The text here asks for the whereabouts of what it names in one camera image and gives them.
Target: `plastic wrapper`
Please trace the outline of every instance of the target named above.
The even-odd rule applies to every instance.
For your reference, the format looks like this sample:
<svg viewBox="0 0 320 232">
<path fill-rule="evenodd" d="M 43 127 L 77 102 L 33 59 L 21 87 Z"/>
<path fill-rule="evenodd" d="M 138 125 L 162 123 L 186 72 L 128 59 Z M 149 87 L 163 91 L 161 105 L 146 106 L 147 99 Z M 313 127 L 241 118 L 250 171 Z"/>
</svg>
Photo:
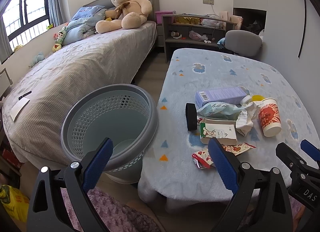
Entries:
<svg viewBox="0 0 320 232">
<path fill-rule="evenodd" d="M 189 38 L 190 39 L 193 39 L 193 40 L 197 40 L 197 41 L 205 41 L 205 40 L 208 40 L 208 37 L 207 35 L 200 35 L 198 34 L 197 32 L 194 32 L 193 30 L 191 30 L 189 32 Z"/>
<path fill-rule="evenodd" d="M 234 155 L 240 155 L 248 150 L 254 149 L 253 145 L 250 145 L 246 142 L 236 145 L 236 146 L 225 146 L 222 145 L 222 147 L 225 149 L 225 151 L 232 152 Z M 205 148 L 203 150 L 196 151 L 192 154 L 192 158 L 194 163 L 199 169 L 205 169 L 210 168 L 214 166 L 214 163 L 209 155 L 208 148 Z"/>
<path fill-rule="evenodd" d="M 210 117 L 222 120 L 237 120 L 242 107 L 223 102 L 209 102 L 197 110 L 197 113 L 204 117 Z"/>
<path fill-rule="evenodd" d="M 213 18 L 213 19 L 221 19 L 219 15 L 214 15 L 214 14 L 208 14 L 208 17 Z M 217 21 L 217 20 L 212 20 L 212 19 L 203 19 L 201 24 L 203 26 L 213 27 L 213 28 L 217 28 L 217 29 L 223 28 L 222 21 Z"/>
<path fill-rule="evenodd" d="M 20 190 L 9 185 L 2 185 L 0 201 L 11 217 L 27 222 L 29 199 Z"/>
<path fill-rule="evenodd" d="M 199 25 L 200 24 L 200 19 L 199 18 L 193 18 L 193 17 L 175 17 L 174 21 L 176 23 L 186 23 L 186 24 L 194 24 L 194 25 Z"/>
</svg>

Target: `paper cup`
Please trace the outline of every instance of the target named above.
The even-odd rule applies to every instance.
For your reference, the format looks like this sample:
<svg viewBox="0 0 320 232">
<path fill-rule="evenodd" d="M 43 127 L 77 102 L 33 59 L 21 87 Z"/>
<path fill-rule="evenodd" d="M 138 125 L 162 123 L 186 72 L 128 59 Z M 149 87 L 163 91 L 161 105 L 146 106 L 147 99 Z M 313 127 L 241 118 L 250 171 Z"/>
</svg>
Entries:
<svg viewBox="0 0 320 232">
<path fill-rule="evenodd" d="M 266 137 L 272 137 L 281 132 L 281 121 L 276 99 L 263 99 L 263 107 L 259 111 L 259 120 Z"/>
<path fill-rule="evenodd" d="M 179 32 L 171 31 L 171 36 L 172 37 L 178 37 L 179 36 Z"/>
</svg>

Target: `pen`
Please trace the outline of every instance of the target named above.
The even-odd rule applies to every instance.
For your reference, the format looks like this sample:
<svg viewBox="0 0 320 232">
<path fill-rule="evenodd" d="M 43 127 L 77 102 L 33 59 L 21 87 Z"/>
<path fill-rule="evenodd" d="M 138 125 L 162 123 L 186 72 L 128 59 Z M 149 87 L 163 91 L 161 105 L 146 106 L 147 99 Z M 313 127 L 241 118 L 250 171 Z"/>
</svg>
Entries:
<svg viewBox="0 0 320 232">
<path fill-rule="evenodd" d="M 28 94 L 31 94 L 31 91 L 29 91 L 28 93 L 25 93 L 24 95 L 20 96 L 18 99 L 20 100 L 22 97 L 25 97 Z"/>
</svg>

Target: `blue gripper pad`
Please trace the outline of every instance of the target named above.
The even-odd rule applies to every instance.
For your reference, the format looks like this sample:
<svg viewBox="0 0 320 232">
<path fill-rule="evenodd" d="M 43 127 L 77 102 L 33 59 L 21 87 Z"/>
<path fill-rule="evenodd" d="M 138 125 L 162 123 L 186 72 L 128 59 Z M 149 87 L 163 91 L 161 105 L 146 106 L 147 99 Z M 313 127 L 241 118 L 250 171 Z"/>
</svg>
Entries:
<svg viewBox="0 0 320 232">
<path fill-rule="evenodd" d="M 226 189 L 231 190 L 233 194 L 236 194 L 239 189 L 237 173 L 215 139 L 210 139 L 208 151 L 224 186 Z"/>
<path fill-rule="evenodd" d="M 312 143 L 307 140 L 303 140 L 301 141 L 300 148 L 314 161 L 320 161 L 320 150 L 318 150 Z"/>
<path fill-rule="evenodd" d="M 95 157 L 92 159 L 91 163 L 84 172 L 82 189 L 85 193 L 88 193 L 90 189 L 93 189 L 96 186 L 112 153 L 113 142 L 111 139 L 108 139 L 101 149 L 96 153 Z"/>
</svg>

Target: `purple box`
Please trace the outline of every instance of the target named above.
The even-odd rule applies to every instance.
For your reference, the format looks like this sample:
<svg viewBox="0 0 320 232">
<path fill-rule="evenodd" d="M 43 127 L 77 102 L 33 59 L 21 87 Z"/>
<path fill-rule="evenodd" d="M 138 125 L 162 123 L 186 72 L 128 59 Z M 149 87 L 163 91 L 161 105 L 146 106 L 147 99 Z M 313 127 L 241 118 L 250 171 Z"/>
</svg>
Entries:
<svg viewBox="0 0 320 232">
<path fill-rule="evenodd" d="M 246 96 L 247 94 L 239 86 L 214 90 L 204 90 L 198 91 L 196 93 L 196 103 L 200 108 L 209 102 L 240 104 L 240 101 Z"/>
</svg>

